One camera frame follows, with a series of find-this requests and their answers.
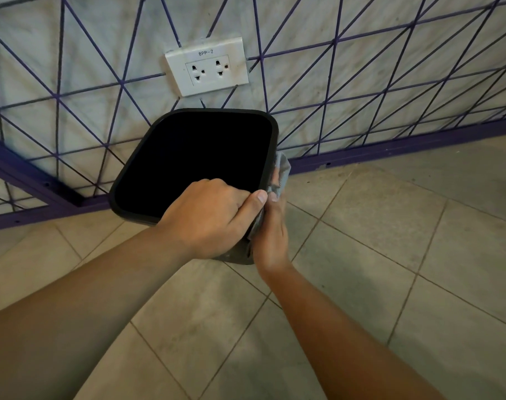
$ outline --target forearm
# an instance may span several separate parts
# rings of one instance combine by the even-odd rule
[[[116,336],[189,260],[151,228],[0,311],[0,398],[73,398]]]
[[[267,282],[329,399],[443,399],[293,267]]]

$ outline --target gray cloth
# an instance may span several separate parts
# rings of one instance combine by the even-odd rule
[[[284,186],[286,185],[286,182],[288,181],[288,175],[290,174],[290,169],[292,166],[290,165],[290,162],[284,155],[284,153],[281,153],[278,151],[275,155],[275,161],[273,163],[273,171],[271,172],[271,182],[268,185],[267,192],[273,192],[277,195],[277,198],[281,197],[281,194],[284,190]],[[249,232],[248,239],[251,240],[254,235],[256,235],[256,232],[260,229],[260,226],[262,225],[262,220],[264,217],[264,209],[260,211],[260,213],[256,216],[255,220],[253,221],[253,227],[251,228],[251,231]]]

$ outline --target person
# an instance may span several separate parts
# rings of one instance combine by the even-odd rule
[[[253,258],[329,399],[441,399],[294,268],[284,200],[192,183],[152,228],[0,311],[0,399],[75,397],[144,303],[191,259],[238,242],[265,205]]]

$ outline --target white outlet cover plate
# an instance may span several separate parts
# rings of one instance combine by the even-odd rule
[[[181,96],[249,83],[242,38],[181,47],[164,56]]]

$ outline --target black surface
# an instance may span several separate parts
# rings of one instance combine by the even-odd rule
[[[166,114],[140,142],[111,191],[124,218],[156,223],[191,182],[221,178],[253,192],[266,188],[277,124],[260,111],[185,109]]]

